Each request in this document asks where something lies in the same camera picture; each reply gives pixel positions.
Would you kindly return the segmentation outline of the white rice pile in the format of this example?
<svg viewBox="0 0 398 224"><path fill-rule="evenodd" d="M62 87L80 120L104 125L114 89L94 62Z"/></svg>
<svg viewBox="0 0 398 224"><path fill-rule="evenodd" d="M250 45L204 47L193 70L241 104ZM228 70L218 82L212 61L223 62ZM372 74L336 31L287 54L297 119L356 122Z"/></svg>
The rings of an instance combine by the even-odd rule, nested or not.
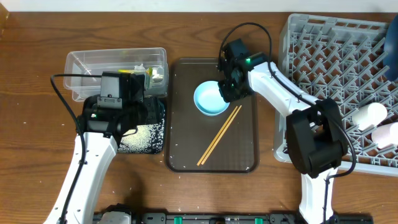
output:
<svg viewBox="0 0 398 224"><path fill-rule="evenodd" d="M140 125L130 129L121 139L119 153L158 154L164 146L164 126L162 124Z"/></svg>

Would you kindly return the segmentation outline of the light blue bowl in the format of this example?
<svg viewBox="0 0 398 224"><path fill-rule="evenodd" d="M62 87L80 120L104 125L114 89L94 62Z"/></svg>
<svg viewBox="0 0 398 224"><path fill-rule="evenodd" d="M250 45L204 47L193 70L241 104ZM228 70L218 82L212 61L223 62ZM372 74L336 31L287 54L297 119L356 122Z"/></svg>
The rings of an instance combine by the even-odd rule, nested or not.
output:
<svg viewBox="0 0 398 224"><path fill-rule="evenodd" d="M193 94L197 109L206 116L218 116L228 109L220 93L217 81L206 81L197 86Z"/></svg>

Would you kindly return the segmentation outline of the yellow snack wrapper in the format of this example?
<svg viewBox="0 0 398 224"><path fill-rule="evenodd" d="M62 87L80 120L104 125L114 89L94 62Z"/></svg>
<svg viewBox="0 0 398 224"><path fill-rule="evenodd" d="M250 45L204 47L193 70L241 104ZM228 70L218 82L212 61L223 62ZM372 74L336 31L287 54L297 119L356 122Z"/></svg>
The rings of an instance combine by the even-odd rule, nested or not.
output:
<svg viewBox="0 0 398 224"><path fill-rule="evenodd" d="M135 75L147 75L148 77L152 76L152 69L148 68L146 70L135 70L135 69L119 69L120 73L131 73Z"/></svg>

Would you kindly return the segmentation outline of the white tissue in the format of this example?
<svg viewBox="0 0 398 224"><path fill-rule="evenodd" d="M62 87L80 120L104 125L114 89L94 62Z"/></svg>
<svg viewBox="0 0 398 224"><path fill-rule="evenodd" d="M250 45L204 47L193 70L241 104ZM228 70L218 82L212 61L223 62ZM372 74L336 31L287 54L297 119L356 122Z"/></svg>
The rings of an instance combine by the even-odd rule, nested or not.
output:
<svg viewBox="0 0 398 224"><path fill-rule="evenodd" d="M148 67L148 68L152 69L151 77L148 77L147 75L138 75L144 79L144 89L150 90L160 87L164 80L164 68L163 67ZM135 70L146 70L148 68L146 68L143 64L134 66Z"/></svg>

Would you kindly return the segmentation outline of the white cup green inside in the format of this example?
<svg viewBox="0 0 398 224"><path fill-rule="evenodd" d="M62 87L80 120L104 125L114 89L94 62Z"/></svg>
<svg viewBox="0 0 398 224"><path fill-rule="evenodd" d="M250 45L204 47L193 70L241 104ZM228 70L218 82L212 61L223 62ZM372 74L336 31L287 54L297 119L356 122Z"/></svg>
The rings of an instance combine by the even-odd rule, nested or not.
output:
<svg viewBox="0 0 398 224"><path fill-rule="evenodd" d="M387 117L387 109L381 103L370 103L361 107L354 115L352 122L363 131L369 127L375 127Z"/></svg>

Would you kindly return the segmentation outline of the blue plate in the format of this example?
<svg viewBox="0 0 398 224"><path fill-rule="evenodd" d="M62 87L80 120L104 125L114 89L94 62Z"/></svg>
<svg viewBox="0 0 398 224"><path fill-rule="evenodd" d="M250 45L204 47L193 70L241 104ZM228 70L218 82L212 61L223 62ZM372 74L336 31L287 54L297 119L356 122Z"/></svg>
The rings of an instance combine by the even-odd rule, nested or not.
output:
<svg viewBox="0 0 398 224"><path fill-rule="evenodd" d="M385 77L391 82L397 81L397 27L398 18L395 16L392 22L389 24L384 43L384 53L387 55L383 59L383 65L389 67L385 73Z"/></svg>

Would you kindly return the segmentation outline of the white cup pink inside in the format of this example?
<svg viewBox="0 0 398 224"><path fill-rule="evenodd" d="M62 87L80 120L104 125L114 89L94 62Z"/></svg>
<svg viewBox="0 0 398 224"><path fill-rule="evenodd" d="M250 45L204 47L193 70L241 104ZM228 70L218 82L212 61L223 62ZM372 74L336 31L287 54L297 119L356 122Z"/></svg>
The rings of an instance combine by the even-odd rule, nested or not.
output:
<svg viewBox="0 0 398 224"><path fill-rule="evenodd" d="M397 122L378 127L372 134L373 143L382 149L387 146L397 146Z"/></svg>

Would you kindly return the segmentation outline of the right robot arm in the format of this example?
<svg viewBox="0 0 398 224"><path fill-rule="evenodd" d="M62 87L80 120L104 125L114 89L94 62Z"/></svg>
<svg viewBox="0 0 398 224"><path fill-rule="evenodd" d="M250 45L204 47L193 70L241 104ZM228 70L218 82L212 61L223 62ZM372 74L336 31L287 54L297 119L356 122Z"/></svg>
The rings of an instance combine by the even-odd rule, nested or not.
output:
<svg viewBox="0 0 398 224"><path fill-rule="evenodd" d="M262 52L220 56L218 69L226 102L258 93L285 118L289 158L302 178L299 212L307 223L326 223L333 216L328 187L348 152L338 105L302 91Z"/></svg>

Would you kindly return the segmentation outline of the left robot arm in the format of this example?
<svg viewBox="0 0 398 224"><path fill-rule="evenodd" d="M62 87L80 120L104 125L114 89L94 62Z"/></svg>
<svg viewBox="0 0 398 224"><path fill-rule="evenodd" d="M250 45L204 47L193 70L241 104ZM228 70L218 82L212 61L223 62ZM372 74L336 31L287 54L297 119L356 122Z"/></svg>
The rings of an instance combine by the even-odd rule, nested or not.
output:
<svg viewBox="0 0 398 224"><path fill-rule="evenodd" d="M117 109L100 107L99 98L88 97L77 117L72 161L46 223L91 223L104 177L125 133L165 118L165 105L156 97Z"/></svg>

